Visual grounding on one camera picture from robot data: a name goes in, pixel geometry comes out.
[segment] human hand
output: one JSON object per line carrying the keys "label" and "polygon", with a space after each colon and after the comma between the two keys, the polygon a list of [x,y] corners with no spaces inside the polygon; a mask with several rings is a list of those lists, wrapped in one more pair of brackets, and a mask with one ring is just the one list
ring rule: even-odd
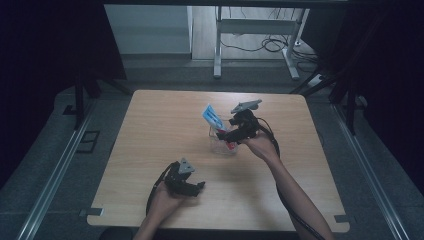
{"label": "human hand", "polygon": [[269,137],[261,130],[258,131],[256,137],[243,139],[240,141],[246,144],[249,149],[259,158],[264,161],[278,158],[277,151]]}
{"label": "human hand", "polygon": [[149,213],[141,223],[134,240],[151,240],[159,225],[172,215],[184,202],[186,196],[173,194],[162,181],[156,188]]}
{"label": "human hand", "polygon": [[172,193],[163,181],[159,183],[154,194],[147,217],[154,217],[160,222],[171,216],[187,199],[187,196]]}

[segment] black curtain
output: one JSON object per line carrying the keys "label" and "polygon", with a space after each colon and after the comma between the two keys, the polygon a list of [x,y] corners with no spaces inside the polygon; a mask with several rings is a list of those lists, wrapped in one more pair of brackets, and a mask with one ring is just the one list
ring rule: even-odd
{"label": "black curtain", "polygon": [[1,1],[0,188],[31,147],[57,93],[78,75],[125,79],[103,4]]}
{"label": "black curtain", "polygon": [[396,1],[355,72],[365,116],[424,193],[424,4]]}

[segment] black cable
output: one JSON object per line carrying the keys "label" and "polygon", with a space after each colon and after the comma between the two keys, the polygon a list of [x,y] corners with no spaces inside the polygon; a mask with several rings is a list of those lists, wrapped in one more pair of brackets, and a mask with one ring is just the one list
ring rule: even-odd
{"label": "black cable", "polygon": [[308,56],[303,56],[302,53],[297,52],[296,50],[293,50],[293,57],[300,60],[305,60],[311,63],[318,63],[318,58],[312,58]]}
{"label": "black cable", "polygon": [[300,66],[300,64],[302,64],[302,63],[311,63],[311,62],[298,62],[298,63],[296,63],[296,68],[299,69],[300,71],[306,72],[306,73],[313,73],[314,72],[314,71],[307,71],[307,70],[303,69]]}
{"label": "black cable", "polygon": [[169,164],[169,166],[165,169],[165,171],[162,172],[162,174],[159,176],[158,180],[156,180],[155,184],[153,185],[152,191],[150,191],[149,199],[147,200],[146,215],[149,213],[150,205],[152,204],[153,197],[155,196],[156,189],[158,188],[160,182],[163,181],[163,178],[165,177],[166,172],[172,167],[173,164],[175,164],[175,163]]}
{"label": "black cable", "polygon": [[294,94],[294,93],[299,93],[302,88],[304,88],[306,85],[308,85],[309,82],[312,81],[312,79],[314,79],[315,76],[318,75],[318,73],[322,70],[322,66],[321,65],[317,65],[315,70],[311,73],[311,75],[309,75],[309,77],[307,79],[305,79],[305,81],[303,81],[299,86],[297,86],[295,89],[293,89],[292,91],[290,91],[290,94]]}
{"label": "black cable", "polygon": [[[288,38],[285,37],[284,35],[280,35],[280,36],[284,39],[284,42],[283,42],[284,45],[288,46],[289,45],[288,44],[288,42],[289,42]],[[310,62],[317,62],[318,61],[318,58],[310,57],[310,56],[317,56],[317,54],[315,54],[315,53],[302,53],[302,52],[299,52],[299,51],[296,51],[295,49],[293,49],[293,54],[296,55],[297,58],[307,60],[307,61],[310,61]]]}
{"label": "black cable", "polygon": [[278,9],[278,13],[277,13],[277,16],[275,17],[275,19],[278,19],[278,17],[280,16],[280,12],[281,12],[281,8]]}
{"label": "black cable", "polygon": [[[245,48],[241,48],[241,47],[237,47],[237,46],[233,46],[233,45],[227,45],[227,44],[223,43],[222,40],[221,40],[221,44],[224,45],[225,47],[235,48],[235,49],[239,49],[239,50],[246,51],[246,52],[256,52],[256,51],[259,51],[261,49],[265,49],[268,52],[280,52],[282,50],[282,47],[279,46],[277,43],[283,43],[284,44],[283,41],[276,39],[276,38],[271,38],[271,35],[269,35],[268,38],[265,38],[264,40],[262,40],[262,42],[261,42],[262,46],[261,47],[259,47],[257,49],[245,49]],[[268,47],[268,44],[274,44],[275,46],[278,47],[278,49],[274,49],[274,50],[270,49]]]}
{"label": "black cable", "polygon": [[296,11],[296,8],[293,8],[292,17],[290,18],[290,20],[293,20],[294,11]]}
{"label": "black cable", "polygon": [[[266,125],[268,126],[269,130],[266,129],[265,127],[263,127],[262,125],[259,125],[259,128],[265,132],[265,134],[269,137],[269,139],[271,140],[271,142],[274,144],[275,150],[277,152],[278,157],[280,158],[280,148],[278,146],[278,142],[274,137],[274,134],[271,130],[271,127],[269,126],[269,124],[262,118],[256,118],[256,119],[260,119],[262,121],[264,121],[266,123]],[[289,214],[299,223],[301,224],[310,234],[312,234],[316,239],[318,240],[325,240],[325,238],[323,236],[321,236],[321,234],[319,234],[319,232],[317,232],[313,227],[311,227],[307,222],[305,222],[299,215],[297,215],[296,212],[294,212],[294,210],[290,207],[290,205],[287,203],[286,199],[284,198],[283,194],[280,192],[280,190],[278,189],[278,186],[276,185],[277,188],[277,193],[278,196],[281,200],[281,203],[284,205],[284,207],[287,209],[287,211],[289,212]]]}
{"label": "black cable", "polygon": [[246,17],[246,14],[244,14],[244,12],[243,12],[243,7],[240,7],[240,11],[241,11],[241,13],[243,14],[244,18],[247,18],[247,17]]}
{"label": "black cable", "polygon": [[276,8],[274,8],[272,11],[271,11],[271,13],[268,15],[268,19],[270,19],[271,18],[271,15],[272,15],[272,13],[273,12],[275,12],[277,9]]}

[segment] clear cup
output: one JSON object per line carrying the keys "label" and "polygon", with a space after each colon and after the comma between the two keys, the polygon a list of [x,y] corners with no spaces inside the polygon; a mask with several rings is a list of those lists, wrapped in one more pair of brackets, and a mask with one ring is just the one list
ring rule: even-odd
{"label": "clear cup", "polygon": [[[228,122],[228,120],[222,120],[227,127],[228,131],[233,130],[233,126],[231,126]],[[224,140],[219,140],[216,136],[215,131],[210,127],[209,128],[209,139],[210,139],[210,148],[212,152],[218,153],[218,154],[226,154],[226,155],[234,155],[237,153],[238,150],[238,144],[233,143],[227,143]]]}

